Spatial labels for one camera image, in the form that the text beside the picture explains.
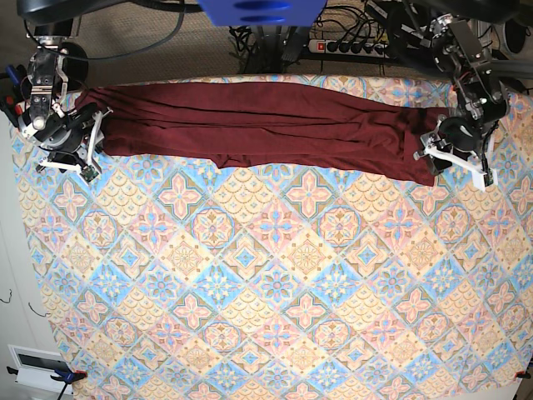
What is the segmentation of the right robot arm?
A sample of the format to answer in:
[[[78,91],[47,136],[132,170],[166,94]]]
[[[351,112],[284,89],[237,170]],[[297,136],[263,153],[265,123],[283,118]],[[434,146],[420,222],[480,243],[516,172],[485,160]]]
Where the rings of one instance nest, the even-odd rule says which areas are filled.
[[[37,44],[27,69],[28,109],[18,118],[21,134],[47,153],[37,171],[55,168],[76,173],[91,183],[102,173],[97,154],[102,151],[101,126],[111,108],[90,102],[67,105],[67,95],[87,77],[87,54],[71,42],[79,34],[81,18],[70,1],[18,1],[27,37]]]

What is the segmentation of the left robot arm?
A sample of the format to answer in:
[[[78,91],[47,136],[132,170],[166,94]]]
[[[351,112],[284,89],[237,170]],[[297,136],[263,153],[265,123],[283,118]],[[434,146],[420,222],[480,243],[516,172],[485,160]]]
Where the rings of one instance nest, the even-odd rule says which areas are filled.
[[[489,49],[483,47],[468,22],[503,23],[513,17],[519,3],[513,1],[425,1],[430,10],[422,28],[412,3],[404,7],[415,30],[431,41],[433,61],[447,76],[456,93],[457,106],[449,116],[440,115],[436,127],[421,136],[422,148],[414,159],[427,158],[435,173],[456,165],[471,174],[475,188],[485,191],[497,184],[489,165],[494,148],[493,132],[509,112],[509,99],[493,71]]]

